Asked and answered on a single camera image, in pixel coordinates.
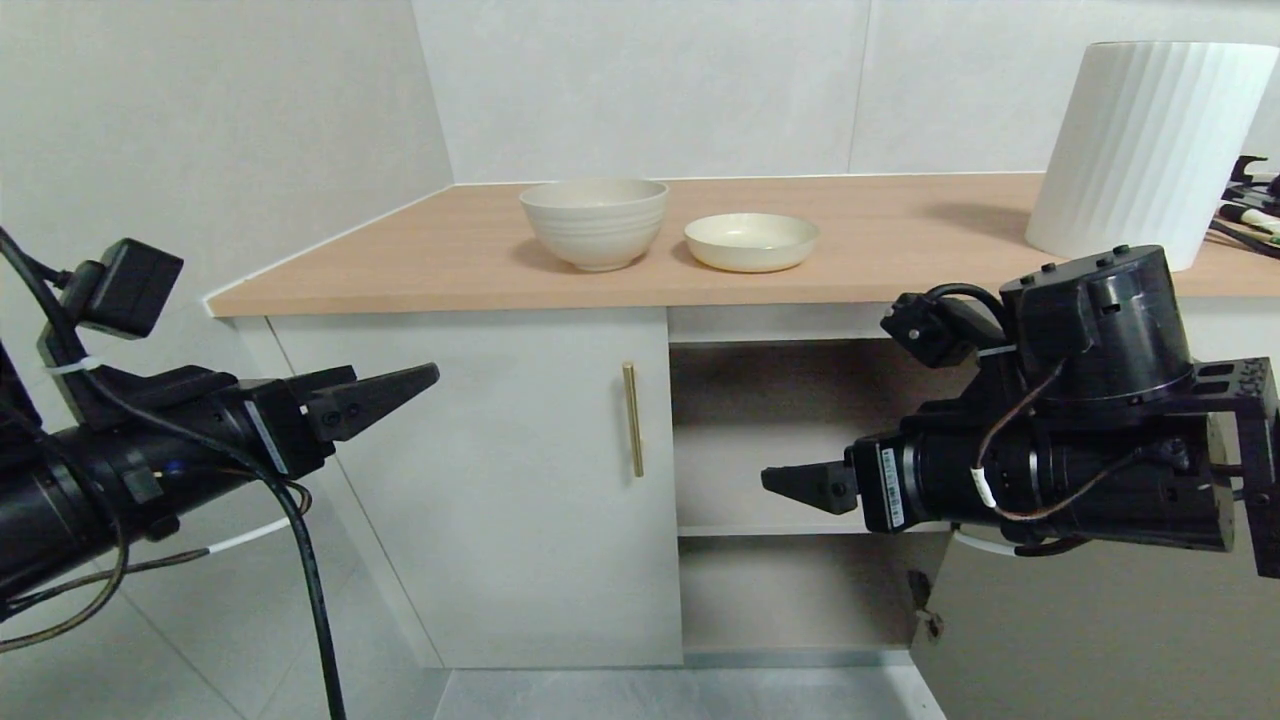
label sticker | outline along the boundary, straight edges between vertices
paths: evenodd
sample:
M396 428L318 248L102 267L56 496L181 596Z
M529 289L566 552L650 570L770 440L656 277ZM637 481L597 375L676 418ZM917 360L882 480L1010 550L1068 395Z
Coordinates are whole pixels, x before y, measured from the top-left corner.
M881 477L884 478L884 503L888 505L888 518L891 528L900 528L906 524L906 515L902 512L902 491L897 482L897 461L893 459L893 450L881 451Z

cabinet door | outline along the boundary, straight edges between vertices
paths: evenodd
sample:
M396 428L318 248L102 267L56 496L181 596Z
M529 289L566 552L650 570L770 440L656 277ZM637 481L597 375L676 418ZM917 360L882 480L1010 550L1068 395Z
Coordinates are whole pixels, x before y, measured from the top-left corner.
M445 666L681 662L664 309L271 323L298 373L439 364L338 457Z
M1192 351L1275 363L1277 310L1184 301ZM1019 559L952 541L928 602L941 633L920 623L911 656L948 720L1276 717L1280 580L1256 575L1243 506L1235 524L1230 555L1094 542Z

wooden countertop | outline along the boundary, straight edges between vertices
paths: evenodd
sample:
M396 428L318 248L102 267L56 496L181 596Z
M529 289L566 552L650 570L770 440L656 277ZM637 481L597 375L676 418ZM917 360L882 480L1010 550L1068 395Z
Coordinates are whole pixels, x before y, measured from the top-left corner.
M649 254L602 274L538 245L517 201L527 186L458 186L230 287L209 307L236 316L870 302L943 282L995 291L1052 259L1023 241L1041 177L673 181ZM809 260L781 273L698 264L684 227L733 211L800 215L822 238ZM1280 263L1211 240L1175 283L1181 296L1280 297Z

white wall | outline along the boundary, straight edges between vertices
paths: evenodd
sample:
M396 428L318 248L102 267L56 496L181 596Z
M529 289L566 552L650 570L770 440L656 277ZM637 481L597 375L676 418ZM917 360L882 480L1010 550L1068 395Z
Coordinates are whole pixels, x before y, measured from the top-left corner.
M125 236L187 260L151 338L93 338L131 372L193 363L259 377L259 356L206 318L198 297L452 179L403 1L5 3L0 46L4 227L58 266L96 259ZM36 370L37 310L4 272L5 347L46 427L65 427ZM344 482L333 462L308 479ZM317 498L310 524L352 716L429 715L442 676L420 667L422 650L406 642L330 497ZM276 516L265 489L241 489L187 516L165 543L136 546L136 557ZM320 717L301 578L288 533L129 578L104 616L0 656L0 717ZM44 626L86 600L68 597L0 633Z
M1268 0L413 6L463 183L1042 170L1089 42L1280 44ZM1280 156L1280 73L1247 149Z

gold door handle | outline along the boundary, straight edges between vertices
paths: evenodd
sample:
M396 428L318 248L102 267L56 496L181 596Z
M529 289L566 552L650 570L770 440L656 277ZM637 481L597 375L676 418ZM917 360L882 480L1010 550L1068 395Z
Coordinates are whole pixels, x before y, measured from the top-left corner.
M636 366L622 364L622 387L627 395L627 424L631 427L631 469L644 477L644 450L640 439L640 404L636 400Z

